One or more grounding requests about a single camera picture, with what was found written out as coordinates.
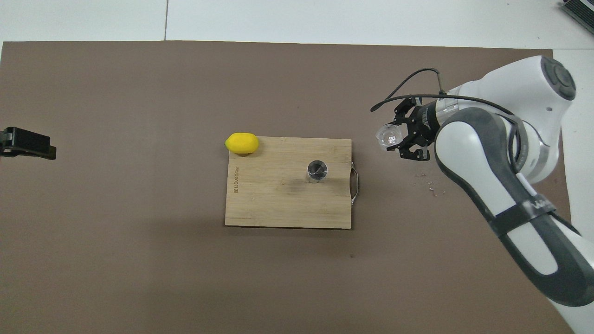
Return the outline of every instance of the black clamp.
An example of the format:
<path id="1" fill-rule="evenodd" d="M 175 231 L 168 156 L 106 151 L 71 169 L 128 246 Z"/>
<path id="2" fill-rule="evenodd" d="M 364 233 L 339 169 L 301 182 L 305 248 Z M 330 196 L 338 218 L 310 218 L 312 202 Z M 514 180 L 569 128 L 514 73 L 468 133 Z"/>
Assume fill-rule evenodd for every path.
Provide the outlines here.
<path id="1" fill-rule="evenodd" d="M 546 197 L 537 194 L 496 215 L 489 225 L 497 237 L 501 237 L 532 219 L 547 215 L 556 209 Z"/>
<path id="2" fill-rule="evenodd" d="M 387 147 L 386 150 L 398 150 L 400 152 L 400 157 L 404 159 L 427 161 L 429 160 L 427 146 L 429 146 L 431 142 L 425 139 L 419 130 L 420 118 L 416 117 L 418 108 L 413 110 L 411 116 L 406 116 L 412 108 L 417 107 L 419 104 L 421 104 L 420 100 L 408 98 L 400 102 L 400 104 L 394 108 L 394 121 L 388 124 L 406 124 L 408 135 L 398 144 Z M 410 149 L 415 145 L 421 146 L 421 149 L 416 149 L 412 152 Z"/>
<path id="3" fill-rule="evenodd" d="M 56 147 L 49 144 L 49 137 L 21 128 L 9 127 L 0 131 L 0 156 L 19 155 L 56 159 Z"/>

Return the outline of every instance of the black device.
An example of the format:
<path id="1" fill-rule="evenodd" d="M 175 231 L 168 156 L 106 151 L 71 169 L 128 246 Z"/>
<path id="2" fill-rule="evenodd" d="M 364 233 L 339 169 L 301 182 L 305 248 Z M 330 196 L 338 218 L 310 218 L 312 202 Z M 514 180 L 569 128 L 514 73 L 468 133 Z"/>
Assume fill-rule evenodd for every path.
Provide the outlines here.
<path id="1" fill-rule="evenodd" d="M 0 132 L 0 156 L 19 155 L 56 159 L 56 147 L 49 144 L 49 137 L 16 127 Z"/>

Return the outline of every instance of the black cable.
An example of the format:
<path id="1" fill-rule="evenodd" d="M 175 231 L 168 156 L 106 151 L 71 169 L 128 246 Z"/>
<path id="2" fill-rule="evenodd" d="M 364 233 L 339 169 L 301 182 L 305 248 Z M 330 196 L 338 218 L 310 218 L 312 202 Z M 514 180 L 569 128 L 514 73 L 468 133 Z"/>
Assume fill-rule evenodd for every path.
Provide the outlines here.
<path id="1" fill-rule="evenodd" d="M 487 101 L 487 100 L 483 100 L 483 99 L 479 99 L 477 97 L 472 97 L 472 96 L 461 96 L 461 95 L 441 95 L 441 94 L 409 94 L 409 95 L 400 95 L 400 96 L 396 96 L 396 97 L 390 97 L 388 99 L 385 99 L 381 102 L 376 103 L 373 107 L 371 107 L 370 111 L 374 112 L 377 109 L 379 109 L 381 106 L 385 105 L 388 102 L 392 102 L 395 100 L 403 100 L 403 99 L 416 99 L 417 97 L 426 97 L 428 99 L 433 98 L 433 99 L 458 99 L 458 100 L 468 100 L 468 101 L 474 101 L 474 102 L 479 102 L 479 103 L 483 103 L 486 104 L 488 106 L 492 106 L 493 108 L 497 108 L 499 110 L 501 110 L 502 112 L 504 112 L 507 115 L 514 115 L 514 113 L 512 113 L 511 111 L 507 110 L 506 108 L 503 108 L 502 106 L 493 103 L 491 101 Z"/>
<path id="2" fill-rule="evenodd" d="M 441 76 L 440 76 L 440 72 L 433 67 L 425 67 L 425 68 L 420 68 L 416 71 L 414 71 L 413 73 L 411 73 L 411 75 L 409 75 L 408 77 L 406 77 L 406 79 L 402 80 L 402 82 L 385 98 L 385 99 L 389 99 L 392 97 L 392 95 L 396 94 L 396 92 L 398 92 L 398 89 L 400 89 L 402 86 L 404 86 L 404 84 L 410 80 L 410 78 L 414 77 L 415 75 L 421 73 L 421 72 L 425 72 L 425 71 L 432 71 L 435 72 L 435 74 L 437 75 L 437 84 L 440 87 L 440 91 L 439 94 L 445 94 L 446 92 L 441 88 Z"/>
<path id="3" fill-rule="evenodd" d="M 578 231 L 570 222 L 568 222 L 567 220 L 563 219 L 555 211 L 549 212 L 549 215 L 553 216 L 553 218 L 555 218 L 556 220 L 558 220 L 559 223 L 565 225 L 565 227 L 567 227 L 568 229 L 570 229 L 571 231 L 573 231 L 575 234 L 577 234 L 579 236 L 582 235 L 580 233 L 580 231 Z"/>

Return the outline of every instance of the metal handle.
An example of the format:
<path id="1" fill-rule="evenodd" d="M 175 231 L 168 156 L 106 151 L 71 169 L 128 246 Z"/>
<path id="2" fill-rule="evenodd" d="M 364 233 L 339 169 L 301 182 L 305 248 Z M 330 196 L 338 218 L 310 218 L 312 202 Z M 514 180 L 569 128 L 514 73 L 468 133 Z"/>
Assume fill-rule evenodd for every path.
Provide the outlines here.
<path id="1" fill-rule="evenodd" d="M 357 186 L 355 190 L 355 195 L 350 198 L 350 205 L 353 205 L 355 203 L 355 198 L 357 198 L 357 195 L 359 194 L 359 173 L 357 173 L 357 170 L 355 169 L 355 163 L 352 161 L 350 162 L 350 170 L 352 172 L 355 172 L 355 180 Z"/>

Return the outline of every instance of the wooden cutting board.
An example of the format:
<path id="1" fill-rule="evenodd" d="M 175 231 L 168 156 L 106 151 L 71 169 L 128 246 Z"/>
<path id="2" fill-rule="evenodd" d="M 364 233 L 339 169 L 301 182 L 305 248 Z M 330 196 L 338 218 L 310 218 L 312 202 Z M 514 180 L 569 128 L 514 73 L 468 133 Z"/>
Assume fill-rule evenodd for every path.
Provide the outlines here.
<path id="1" fill-rule="evenodd" d="M 250 155 L 229 152 L 225 225 L 350 229 L 350 139 L 258 139 Z M 328 166 L 316 184 L 313 160 Z"/>

